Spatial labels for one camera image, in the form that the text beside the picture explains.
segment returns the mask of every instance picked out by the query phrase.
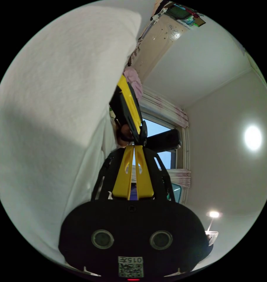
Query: white wall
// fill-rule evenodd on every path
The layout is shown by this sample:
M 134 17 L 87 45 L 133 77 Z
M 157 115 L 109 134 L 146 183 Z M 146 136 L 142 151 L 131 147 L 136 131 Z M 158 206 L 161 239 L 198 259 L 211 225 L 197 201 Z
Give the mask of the white wall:
M 117 7 L 139 13 L 142 17 L 142 20 L 138 36 L 136 38 L 138 39 L 141 36 L 141 32 L 150 22 L 150 18 L 154 9 L 154 4 L 155 0 L 102 0 L 93 2 L 89 5 Z
M 206 212 L 223 213 L 212 225 L 211 231 L 219 235 L 203 267 L 243 238 L 266 202 L 267 88 L 252 70 L 198 100 L 186 112 L 192 172 L 187 206 L 205 228 L 210 222 Z M 262 132 L 257 152 L 250 152 L 244 144 L 244 130 L 250 124 Z

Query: white sheet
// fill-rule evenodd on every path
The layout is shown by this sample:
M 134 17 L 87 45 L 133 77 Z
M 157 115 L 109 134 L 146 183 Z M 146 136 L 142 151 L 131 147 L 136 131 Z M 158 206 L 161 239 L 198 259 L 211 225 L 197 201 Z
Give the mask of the white sheet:
M 63 264 L 60 227 L 89 201 L 115 148 L 108 103 L 141 17 L 75 9 L 36 34 L 0 84 L 0 200 L 38 251 Z

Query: pink curtain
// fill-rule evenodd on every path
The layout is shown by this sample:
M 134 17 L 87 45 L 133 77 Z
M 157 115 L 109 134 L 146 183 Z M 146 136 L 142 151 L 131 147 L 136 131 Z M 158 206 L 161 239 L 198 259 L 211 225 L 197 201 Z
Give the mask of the pink curtain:
M 141 110 L 143 108 L 146 111 L 157 114 L 159 117 L 172 121 L 183 128 L 186 128 L 189 125 L 188 117 L 180 107 L 175 106 L 165 98 L 159 97 L 153 93 L 143 92 L 140 107 Z
M 187 169 L 168 169 L 169 176 L 171 178 L 171 182 L 178 184 L 180 186 L 190 188 L 190 171 Z M 136 183 L 136 167 L 132 166 L 132 183 Z

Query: qr code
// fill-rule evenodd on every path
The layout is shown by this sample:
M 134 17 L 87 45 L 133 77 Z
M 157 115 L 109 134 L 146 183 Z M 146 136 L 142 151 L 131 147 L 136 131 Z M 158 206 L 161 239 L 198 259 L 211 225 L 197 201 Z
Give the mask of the qr code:
M 120 277 L 144 277 L 142 257 L 118 257 Z

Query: sky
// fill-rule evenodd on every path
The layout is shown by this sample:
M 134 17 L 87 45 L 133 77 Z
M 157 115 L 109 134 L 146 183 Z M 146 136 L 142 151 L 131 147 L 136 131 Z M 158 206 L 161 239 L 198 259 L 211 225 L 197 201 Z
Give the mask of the sky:
M 143 119 L 143 120 L 146 121 L 148 137 L 170 130 L 169 128 L 159 125 L 157 123 L 154 123 L 152 121 L 149 121 L 146 119 Z M 170 169 L 171 168 L 171 153 L 170 152 L 161 152 L 161 153 L 158 153 L 158 155 L 160 156 L 160 159 L 162 160 L 165 168 Z M 132 164 L 135 165 L 135 157 L 133 157 Z

